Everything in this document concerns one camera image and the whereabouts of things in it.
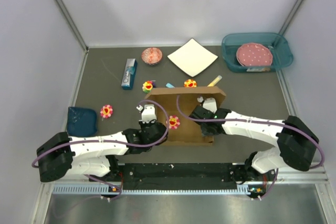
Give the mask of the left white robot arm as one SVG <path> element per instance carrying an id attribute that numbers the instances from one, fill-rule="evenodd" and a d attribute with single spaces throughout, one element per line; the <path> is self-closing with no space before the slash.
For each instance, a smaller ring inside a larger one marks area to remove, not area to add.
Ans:
<path id="1" fill-rule="evenodd" d="M 126 129 L 112 135 L 74 137 L 59 132 L 36 151 L 32 166 L 43 183 L 65 176 L 91 175 L 98 178 L 117 173 L 116 156 L 148 152 L 167 139 L 166 125 L 152 120 L 140 129 Z"/>

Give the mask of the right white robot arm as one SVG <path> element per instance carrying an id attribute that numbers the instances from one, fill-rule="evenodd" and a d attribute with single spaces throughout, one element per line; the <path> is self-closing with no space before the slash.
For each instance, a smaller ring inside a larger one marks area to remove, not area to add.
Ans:
<path id="1" fill-rule="evenodd" d="M 246 159 L 245 170 L 252 174 L 283 167 L 306 172 L 311 168 L 319 143 L 306 124 L 292 115 L 285 120 L 266 120 L 223 108 L 212 112 L 198 105 L 190 118 L 206 136 L 238 135 L 270 144 L 270 149 L 253 152 Z"/>

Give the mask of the brown cardboard box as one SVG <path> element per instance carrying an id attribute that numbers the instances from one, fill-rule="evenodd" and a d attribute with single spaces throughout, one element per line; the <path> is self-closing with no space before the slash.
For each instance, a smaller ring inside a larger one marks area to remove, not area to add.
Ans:
<path id="1" fill-rule="evenodd" d="M 196 88 L 155 88 L 145 96 L 146 100 L 157 102 L 167 114 L 156 106 L 156 116 L 159 122 L 165 124 L 166 117 L 177 115 L 180 126 L 176 130 L 169 129 L 167 140 L 163 146 L 211 146 L 213 136 L 203 136 L 201 127 L 194 121 L 186 119 L 176 107 L 176 98 L 179 98 L 179 107 L 182 113 L 189 116 L 200 103 L 197 98 L 202 96 L 214 98 L 219 108 L 226 98 L 226 94 L 219 87 L 196 87 Z"/>

